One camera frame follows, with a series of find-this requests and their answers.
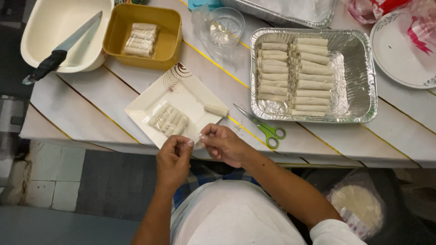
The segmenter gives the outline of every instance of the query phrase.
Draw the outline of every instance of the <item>clear glass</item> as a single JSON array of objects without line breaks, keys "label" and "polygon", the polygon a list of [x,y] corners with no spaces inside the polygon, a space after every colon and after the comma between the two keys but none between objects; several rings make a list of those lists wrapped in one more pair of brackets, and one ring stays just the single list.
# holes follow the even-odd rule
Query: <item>clear glass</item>
[{"label": "clear glass", "polygon": [[211,40],[216,45],[235,46],[244,33],[245,20],[236,9],[221,7],[210,13],[207,26],[209,26]]}]

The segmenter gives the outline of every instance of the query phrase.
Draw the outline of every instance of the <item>scissors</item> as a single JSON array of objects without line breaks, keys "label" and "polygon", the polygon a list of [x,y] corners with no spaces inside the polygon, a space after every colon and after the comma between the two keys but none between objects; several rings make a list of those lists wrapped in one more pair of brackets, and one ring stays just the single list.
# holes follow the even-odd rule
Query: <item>scissors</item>
[{"label": "scissors", "polygon": [[[269,148],[276,149],[279,147],[279,140],[282,140],[286,138],[286,130],[282,127],[273,128],[268,125],[266,125],[264,122],[261,122],[259,119],[255,118],[248,112],[244,111],[241,107],[233,104],[238,108],[248,119],[250,119],[254,124],[257,125],[257,127],[265,134],[266,136],[266,145]],[[271,145],[269,143],[269,140],[275,141],[274,145]]]}]

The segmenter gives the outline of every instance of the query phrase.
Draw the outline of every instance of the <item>yellow plastic container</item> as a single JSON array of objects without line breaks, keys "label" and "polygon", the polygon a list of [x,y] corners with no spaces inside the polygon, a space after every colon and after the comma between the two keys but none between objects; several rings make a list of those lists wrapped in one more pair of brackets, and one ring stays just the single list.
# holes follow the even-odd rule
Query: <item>yellow plastic container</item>
[{"label": "yellow plastic container", "polygon": [[[159,26],[154,58],[121,54],[130,37],[132,23]],[[103,40],[103,50],[125,65],[166,71],[179,59],[182,38],[182,18],[179,12],[173,9],[122,3],[112,10]]]}]

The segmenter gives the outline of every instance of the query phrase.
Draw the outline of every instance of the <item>green scissors handle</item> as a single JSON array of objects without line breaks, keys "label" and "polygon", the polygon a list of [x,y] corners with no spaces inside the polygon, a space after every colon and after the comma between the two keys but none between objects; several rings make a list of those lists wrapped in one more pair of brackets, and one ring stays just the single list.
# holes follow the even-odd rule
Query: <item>green scissors handle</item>
[{"label": "green scissors handle", "polygon": [[[282,127],[273,128],[266,125],[264,122],[261,122],[257,119],[253,120],[254,123],[257,124],[257,127],[265,134],[266,136],[266,144],[269,148],[276,149],[279,147],[279,140],[286,138],[286,130]],[[271,145],[269,140],[272,139],[275,141],[275,145]]]}]

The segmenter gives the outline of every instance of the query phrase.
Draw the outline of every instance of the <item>white plastic basin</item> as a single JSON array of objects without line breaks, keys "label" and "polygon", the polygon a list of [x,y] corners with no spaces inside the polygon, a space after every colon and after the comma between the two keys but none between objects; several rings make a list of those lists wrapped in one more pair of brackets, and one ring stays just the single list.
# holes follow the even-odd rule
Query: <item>white plastic basin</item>
[{"label": "white plastic basin", "polygon": [[21,55],[37,67],[51,51],[99,11],[99,25],[93,25],[68,51],[66,60],[56,70],[63,73],[91,71],[103,64],[103,38],[114,0],[38,0],[32,10],[21,40]]}]

